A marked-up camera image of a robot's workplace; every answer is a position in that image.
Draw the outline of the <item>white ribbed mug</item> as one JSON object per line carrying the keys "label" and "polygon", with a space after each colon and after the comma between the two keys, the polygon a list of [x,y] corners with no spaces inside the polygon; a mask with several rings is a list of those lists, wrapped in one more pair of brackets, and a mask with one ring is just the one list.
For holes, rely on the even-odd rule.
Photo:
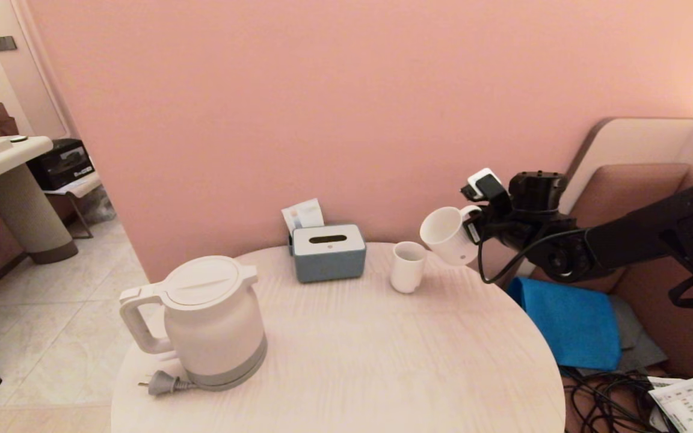
{"label": "white ribbed mug", "polygon": [[478,257],[478,247],[472,241],[465,221],[482,209],[476,205],[461,209],[445,206],[430,213],[420,226],[420,238],[443,261],[452,266],[466,266]]}

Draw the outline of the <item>white electric kettle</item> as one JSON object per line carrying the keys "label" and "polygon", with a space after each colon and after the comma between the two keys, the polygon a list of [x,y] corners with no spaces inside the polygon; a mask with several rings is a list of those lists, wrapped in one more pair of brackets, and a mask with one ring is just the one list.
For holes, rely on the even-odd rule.
{"label": "white electric kettle", "polygon": [[173,352],[184,371],[219,375],[267,353],[257,281],[254,265],[200,257],[160,282],[125,290],[119,313],[141,351]]}

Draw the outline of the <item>beige rounded backrest panel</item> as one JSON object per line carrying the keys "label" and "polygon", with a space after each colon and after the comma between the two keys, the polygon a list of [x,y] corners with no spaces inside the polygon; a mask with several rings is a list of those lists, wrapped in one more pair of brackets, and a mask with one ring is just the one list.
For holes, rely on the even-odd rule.
{"label": "beige rounded backrest panel", "polygon": [[560,211],[594,227],[693,185],[692,118],[606,118],[567,170]]}

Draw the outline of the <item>blue folded cloth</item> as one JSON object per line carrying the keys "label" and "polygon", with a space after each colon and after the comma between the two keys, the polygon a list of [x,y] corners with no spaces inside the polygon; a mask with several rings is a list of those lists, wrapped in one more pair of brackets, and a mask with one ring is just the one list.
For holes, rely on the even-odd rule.
{"label": "blue folded cloth", "polygon": [[560,366],[613,372],[622,350],[610,299],[600,292],[517,277],[508,287]]}

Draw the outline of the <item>grey tissue box white lid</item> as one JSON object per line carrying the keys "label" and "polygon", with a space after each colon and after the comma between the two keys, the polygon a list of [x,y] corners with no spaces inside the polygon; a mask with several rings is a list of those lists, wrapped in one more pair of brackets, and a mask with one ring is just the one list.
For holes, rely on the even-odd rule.
{"label": "grey tissue box white lid", "polygon": [[289,252],[300,283],[362,277],[368,247],[355,224],[294,229]]}

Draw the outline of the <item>white paper sachets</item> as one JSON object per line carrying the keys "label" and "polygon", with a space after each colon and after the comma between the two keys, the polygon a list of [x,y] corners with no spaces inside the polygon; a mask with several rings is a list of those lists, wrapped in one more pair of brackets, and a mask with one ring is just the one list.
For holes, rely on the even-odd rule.
{"label": "white paper sachets", "polygon": [[325,225],[324,214],[319,200],[310,199],[281,210],[289,234],[296,229],[322,227]]}

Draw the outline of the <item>grey folded cloth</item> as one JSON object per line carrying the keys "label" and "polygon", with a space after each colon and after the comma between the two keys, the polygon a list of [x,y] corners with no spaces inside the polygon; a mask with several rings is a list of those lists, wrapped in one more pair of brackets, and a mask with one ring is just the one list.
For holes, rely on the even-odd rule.
{"label": "grey folded cloth", "polygon": [[665,351],[651,338],[632,307],[619,296],[609,296],[618,324],[621,357],[619,372],[645,372],[668,361]]}

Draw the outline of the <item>brown upholstered sofa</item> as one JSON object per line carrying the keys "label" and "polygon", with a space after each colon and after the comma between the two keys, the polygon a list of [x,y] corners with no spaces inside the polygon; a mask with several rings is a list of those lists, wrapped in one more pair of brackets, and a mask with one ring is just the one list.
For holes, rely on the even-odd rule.
{"label": "brown upholstered sofa", "polygon": [[[603,165],[590,178],[570,214],[580,226],[593,227],[691,186],[693,165]],[[664,257],[618,269],[604,278],[580,281],[577,286],[624,299],[666,353],[663,370],[693,376],[693,309],[676,307],[668,298],[668,291],[689,276],[676,260]]]}

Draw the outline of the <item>printed white paper sheet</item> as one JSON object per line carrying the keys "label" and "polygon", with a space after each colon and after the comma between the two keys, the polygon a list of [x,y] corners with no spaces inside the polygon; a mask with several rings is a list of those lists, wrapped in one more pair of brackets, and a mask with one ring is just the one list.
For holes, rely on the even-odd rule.
{"label": "printed white paper sheet", "polygon": [[693,433],[693,378],[647,376],[649,394],[679,433]]}

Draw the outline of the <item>grey round kettle base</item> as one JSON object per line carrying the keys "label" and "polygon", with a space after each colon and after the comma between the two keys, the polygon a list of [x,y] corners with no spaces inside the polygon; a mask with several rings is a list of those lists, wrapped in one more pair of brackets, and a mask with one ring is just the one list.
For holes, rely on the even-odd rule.
{"label": "grey round kettle base", "polygon": [[193,384],[203,391],[223,392],[245,383],[262,366],[266,360],[266,354],[261,357],[248,359],[246,362],[234,367],[228,372],[219,375],[198,375],[197,373],[186,370],[187,377]]}

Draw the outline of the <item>grey power plug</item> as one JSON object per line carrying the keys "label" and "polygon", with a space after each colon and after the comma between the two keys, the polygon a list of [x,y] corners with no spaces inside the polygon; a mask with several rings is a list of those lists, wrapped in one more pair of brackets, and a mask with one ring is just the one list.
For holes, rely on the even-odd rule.
{"label": "grey power plug", "polygon": [[139,387],[145,387],[149,396],[168,395],[175,392],[197,389],[198,386],[188,380],[182,380],[179,376],[170,375],[164,370],[157,370],[144,381],[138,382]]}

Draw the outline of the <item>clear plastic bag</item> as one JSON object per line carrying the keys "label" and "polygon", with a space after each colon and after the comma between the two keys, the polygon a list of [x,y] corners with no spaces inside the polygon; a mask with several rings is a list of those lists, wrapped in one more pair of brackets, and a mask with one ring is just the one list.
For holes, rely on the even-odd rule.
{"label": "clear plastic bag", "polygon": [[79,214],[88,224],[101,224],[117,217],[117,212],[104,186],[98,186],[79,199]]}

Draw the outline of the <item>small white metal-legged stool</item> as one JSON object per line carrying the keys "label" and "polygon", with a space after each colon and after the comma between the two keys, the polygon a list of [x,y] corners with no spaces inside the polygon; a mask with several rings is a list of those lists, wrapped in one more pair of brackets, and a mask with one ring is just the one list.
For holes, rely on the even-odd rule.
{"label": "small white metal-legged stool", "polygon": [[61,195],[62,197],[66,197],[69,200],[69,203],[71,203],[72,208],[74,209],[75,213],[77,214],[77,217],[79,218],[79,222],[82,225],[82,228],[86,232],[86,234],[82,236],[73,236],[74,239],[94,238],[94,235],[91,232],[89,225],[85,221],[85,217],[83,216],[82,211],[80,211],[79,209],[79,200],[85,197],[86,195],[91,194],[93,190],[99,188],[100,186],[102,186],[100,176],[97,172],[93,172],[88,176],[83,176],[79,180],[75,180],[71,183],[66,184],[58,190],[42,190],[42,192],[44,192],[44,194],[46,194],[48,197],[50,195]]}

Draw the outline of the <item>black box appliance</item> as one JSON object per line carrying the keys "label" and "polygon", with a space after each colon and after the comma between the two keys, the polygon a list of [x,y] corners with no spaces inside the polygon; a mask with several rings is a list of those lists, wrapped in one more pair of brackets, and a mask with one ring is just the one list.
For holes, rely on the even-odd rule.
{"label": "black box appliance", "polygon": [[29,160],[26,165],[42,190],[58,190],[94,173],[82,140],[53,140],[53,149]]}

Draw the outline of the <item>small white handleless cup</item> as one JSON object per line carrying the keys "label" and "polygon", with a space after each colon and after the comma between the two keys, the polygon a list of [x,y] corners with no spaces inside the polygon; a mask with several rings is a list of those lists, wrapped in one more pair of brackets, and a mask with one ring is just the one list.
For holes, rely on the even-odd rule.
{"label": "small white handleless cup", "polygon": [[427,262],[427,250],[418,243],[404,241],[392,250],[390,284],[399,293],[413,293],[420,286]]}

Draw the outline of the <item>beige sink pedestal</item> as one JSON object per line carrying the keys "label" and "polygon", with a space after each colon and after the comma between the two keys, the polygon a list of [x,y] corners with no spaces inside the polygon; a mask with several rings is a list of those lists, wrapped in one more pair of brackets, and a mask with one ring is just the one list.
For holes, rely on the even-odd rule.
{"label": "beige sink pedestal", "polygon": [[57,263],[79,253],[25,164],[0,174],[0,219],[35,264]]}

